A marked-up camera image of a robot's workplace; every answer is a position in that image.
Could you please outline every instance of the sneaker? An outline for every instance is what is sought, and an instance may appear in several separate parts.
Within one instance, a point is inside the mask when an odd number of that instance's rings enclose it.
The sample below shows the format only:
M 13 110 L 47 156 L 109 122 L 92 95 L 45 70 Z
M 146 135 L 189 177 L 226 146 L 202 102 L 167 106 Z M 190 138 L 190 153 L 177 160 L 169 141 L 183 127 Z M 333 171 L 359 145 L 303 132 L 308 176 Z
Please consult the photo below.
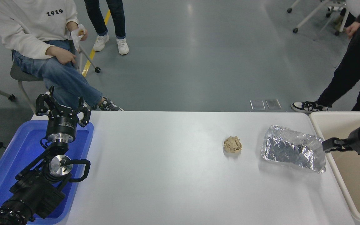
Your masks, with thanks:
M 334 24 L 339 24 L 344 20 L 344 16 L 338 16 L 335 20 L 333 20 Z
M 94 47 L 92 48 L 94 51 L 99 52 L 104 49 L 105 43 L 109 41 L 109 35 L 105 36 L 97 36 L 97 40 L 95 41 Z
M 294 102 L 291 108 L 297 112 L 311 113 L 318 111 L 327 111 L 329 107 L 318 104 L 317 102 Z
M 109 98 L 103 97 L 105 101 L 99 105 L 101 110 L 104 111 L 124 111 L 122 108 L 115 105 Z
M 126 55 L 127 53 L 129 53 L 129 46 L 127 46 L 127 42 L 125 38 L 123 39 L 116 38 L 116 42 L 117 42 L 117 48 L 119 49 L 119 54 Z

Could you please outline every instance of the gray floor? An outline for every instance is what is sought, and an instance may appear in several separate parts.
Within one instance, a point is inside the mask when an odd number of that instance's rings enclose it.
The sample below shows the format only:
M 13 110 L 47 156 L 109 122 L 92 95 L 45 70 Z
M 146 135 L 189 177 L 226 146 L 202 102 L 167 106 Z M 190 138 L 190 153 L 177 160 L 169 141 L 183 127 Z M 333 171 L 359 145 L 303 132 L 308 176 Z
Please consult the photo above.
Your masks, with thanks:
M 82 43 L 90 53 L 96 33 L 84 3 L 75 0 L 78 17 L 89 30 Z M 156 0 L 124 1 L 130 53 L 120 56 L 114 39 L 96 53 L 88 81 L 127 111 L 253 111 L 250 100 L 278 99 L 281 112 L 293 101 L 314 101 L 330 82 L 349 40 L 336 37 L 326 9 L 297 34 L 292 29 L 319 1 Z M 101 1 L 105 16 L 106 3 Z M 112 19 L 108 28 L 114 36 Z M 0 141 L 8 145 L 17 128 L 32 117 L 17 82 L 10 75 L 10 51 L 0 40 Z M 24 84 L 34 99 L 46 91 L 42 82 Z M 333 106 L 349 111 L 360 82 Z

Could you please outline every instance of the hand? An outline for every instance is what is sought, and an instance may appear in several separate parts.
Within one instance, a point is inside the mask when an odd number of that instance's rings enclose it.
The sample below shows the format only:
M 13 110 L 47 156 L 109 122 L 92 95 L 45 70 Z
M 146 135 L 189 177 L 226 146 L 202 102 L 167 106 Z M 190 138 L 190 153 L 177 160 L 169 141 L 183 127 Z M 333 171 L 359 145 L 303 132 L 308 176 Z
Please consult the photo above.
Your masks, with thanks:
M 55 56 L 57 60 L 63 65 L 66 65 L 68 62 L 72 62 L 73 64 L 76 63 L 76 60 L 74 60 L 76 56 L 70 51 L 61 47 L 51 46 L 46 50 L 45 54 Z
M 88 37 L 88 31 L 86 28 L 84 28 L 84 36 L 80 39 L 80 41 L 87 40 L 87 37 Z
M 348 38 L 352 38 L 359 27 L 360 27 L 360 23 L 358 22 L 353 22 L 349 27 L 347 27 L 345 29 L 345 32 L 348 35 Z

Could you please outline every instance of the crumpled paper ball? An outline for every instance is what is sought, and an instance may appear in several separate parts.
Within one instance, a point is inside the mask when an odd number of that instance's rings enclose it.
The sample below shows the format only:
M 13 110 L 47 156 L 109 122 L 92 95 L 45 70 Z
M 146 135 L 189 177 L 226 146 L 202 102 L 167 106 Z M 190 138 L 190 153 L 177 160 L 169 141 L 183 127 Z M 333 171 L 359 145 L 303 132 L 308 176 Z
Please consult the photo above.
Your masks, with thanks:
M 224 141 L 223 144 L 224 144 L 224 150 L 227 153 L 239 153 L 241 151 L 242 146 L 243 146 L 237 136 L 228 137 Z

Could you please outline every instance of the sitting person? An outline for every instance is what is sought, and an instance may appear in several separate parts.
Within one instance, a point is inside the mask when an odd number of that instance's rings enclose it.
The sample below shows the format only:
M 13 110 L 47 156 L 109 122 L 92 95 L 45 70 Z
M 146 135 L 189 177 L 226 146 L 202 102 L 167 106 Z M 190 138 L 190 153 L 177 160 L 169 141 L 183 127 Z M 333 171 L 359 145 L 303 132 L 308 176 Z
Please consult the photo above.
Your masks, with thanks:
M 25 73 L 43 78 L 47 89 L 55 86 L 54 98 L 78 108 L 80 97 L 92 108 L 123 111 L 92 87 L 74 68 L 75 55 L 68 37 L 78 29 L 73 0 L 0 0 L 0 36 L 12 50 L 14 62 Z M 87 30 L 81 40 L 86 40 Z

